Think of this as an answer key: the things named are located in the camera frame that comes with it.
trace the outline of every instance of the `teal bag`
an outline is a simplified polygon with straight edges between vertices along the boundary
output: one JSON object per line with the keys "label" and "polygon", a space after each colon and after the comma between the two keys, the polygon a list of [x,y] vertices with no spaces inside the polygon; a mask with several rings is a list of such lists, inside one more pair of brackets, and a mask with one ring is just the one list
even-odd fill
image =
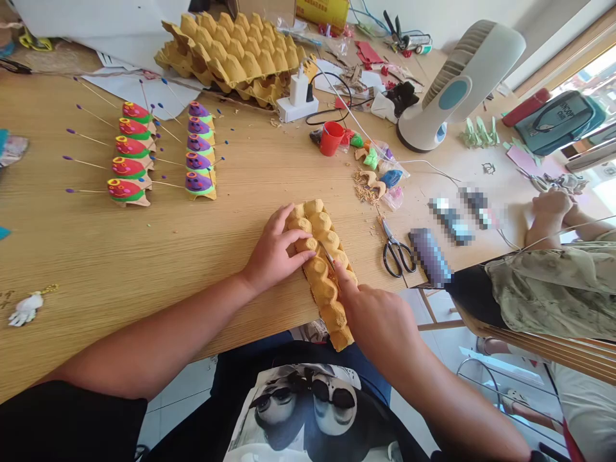
{"label": "teal bag", "polygon": [[515,125],[528,148],[547,156],[580,140],[605,122],[605,111],[589,96],[566,91]]}

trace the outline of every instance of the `person's right hand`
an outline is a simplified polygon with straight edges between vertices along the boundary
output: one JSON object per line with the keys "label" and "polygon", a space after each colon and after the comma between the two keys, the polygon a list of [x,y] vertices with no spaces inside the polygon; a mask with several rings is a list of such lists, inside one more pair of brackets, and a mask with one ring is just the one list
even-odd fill
{"label": "person's right hand", "polygon": [[557,187],[551,187],[549,191],[542,192],[539,197],[533,198],[533,208],[537,215],[549,214],[565,216],[573,206],[569,195]]}
{"label": "person's right hand", "polygon": [[334,263],[339,297],[346,321],[363,354],[390,376],[418,342],[423,343],[413,310],[398,295],[355,282],[339,262]]}

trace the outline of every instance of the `floor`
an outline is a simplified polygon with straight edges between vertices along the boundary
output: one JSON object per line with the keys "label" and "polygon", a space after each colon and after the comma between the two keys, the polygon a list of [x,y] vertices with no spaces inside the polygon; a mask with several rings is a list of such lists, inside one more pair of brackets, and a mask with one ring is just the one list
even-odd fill
{"label": "floor", "polygon": [[[417,289],[405,290],[400,295],[403,296],[413,308],[417,324],[431,322]],[[459,319],[457,313],[451,313],[449,311],[450,308],[453,307],[453,303],[446,292],[439,291],[431,295],[429,297],[429,302],[439,321]],[[438,359],[454,373],[458,370],[460,364],[465,359],[468,359],[468,354],[463,352],[460,347],[467,350],[475,350],[476,337],[466,327],[432,330],[422,332],[421,335]],[[543,382],[539,388],[554,391],[548,374],[541,364],[533,366],[528,360],[513,357],[512,355],[494,355],[491,359],[500,359],[513,366],[518,366],[519,368],[537,374],[538,378],[535,378],[537,381],[535,384],[539,385],[539,383]],[[215,357],[206,358],[186,366],[173,382],[171,382],[159,396],[150,402],[148,412],[143,421],[139,443],[145,444],[150,448],[154,447],[169,431],[190,415],[199,405],[204,403],[210,396],[215,370]],[[461,372],[467,377],[493,388],[491,378],[480,364],[476,362],[466,363],[462,367]],[[536,405],[538,407],[539,403],[541,403],[541,408],[538,407],[540,410],[553,415],[555,418],[561,418],[560,407],[556,398],[546,395],[530,386],[526,386],[525,384],[513,381],[508,377],[495,374],[495,378],[499,384],[499,389],[502,389],[502,387],[515,388],[527,397],[531,405]],[[477,387],[488,400],[496,403],[496,393],[475,384],[474,386]],[[421,415],[407,404],[395,390],[392,391],[391,408],[406,425],[426,453],[431,454],[432,451],[438,448]],[[564,443],[563,438],[555,432],[544,429],[543,427],[538,427],[535,424],[531,424],[531,426],[540,429],[540,431],[557,442]],[[525,436],[531,447],[537,448],[539,441],[542,441],[559,452],[566,454],[562,446],[550,439],[538,435],[520,423],[517,423],[517,427]]]}

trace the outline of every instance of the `black cable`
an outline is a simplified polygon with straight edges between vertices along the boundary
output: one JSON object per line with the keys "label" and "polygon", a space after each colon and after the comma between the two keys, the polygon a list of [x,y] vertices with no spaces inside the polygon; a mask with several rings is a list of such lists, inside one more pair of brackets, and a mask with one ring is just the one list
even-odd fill
{"label": "black cable", "polygon": [[[357,107],[357,106],[361,106],[363,104],[369,103],[370,101],[372,101],[374,99],[374,97],[372,97],[370,99],[362,101],[361,103],[353,104],[353,97],[351,96],[351,89],[348,87],[347,83],[344,80],[342,80],[342,77],[340,77],[339,75],[334,74],[334,73],[320,72],[320,73],[316,74],[314,77],[312,77],[312,79],[310,80],[310,85],[312,85],[312,83],[314,82],[314,79],[316,79],[321,74],[328,74],[328,75],[334,76],[334,77],[336,77],[339,81],[341,81],[344,84],[344,86],[346,87],[346,91],[348,92],[348,105],[347,105],[347,107],[349,109],[351,109],[352,107]],[[306,125],[322,125],[325,122],[330,122],[330,121],[308,122],[308,119],[310,119],[311,117],[314,117],[314,116],[320,116],[321,114],[326,114],[328,112],[335,112],[337,110],[339,110],[339,109],[336,109],[336,108],[334,108],[334,109],[326,109],[326,110],[318,111],[318,112],[315,112],[313,114],[307,115],[306,118],[305,118]],[[341,117],[340,119],[336,119],[334,121],[331,121],[331,122],[344,122],[344,120],[348,116],[348,113],[349,113],[349,111],[347,110],[347,113],[343,117]]]}

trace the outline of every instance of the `desk fan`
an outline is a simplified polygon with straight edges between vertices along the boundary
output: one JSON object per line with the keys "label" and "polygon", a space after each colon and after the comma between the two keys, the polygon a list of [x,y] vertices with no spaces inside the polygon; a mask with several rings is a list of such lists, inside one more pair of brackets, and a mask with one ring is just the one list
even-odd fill
{"label": "desk fan", "polygon": [[398,119],[398,138],[412,151],[426,153],[441,144],[448,122],[462,122],[499,84],[521,56],[519,32],[485,19],[462,36],[422,102]]}

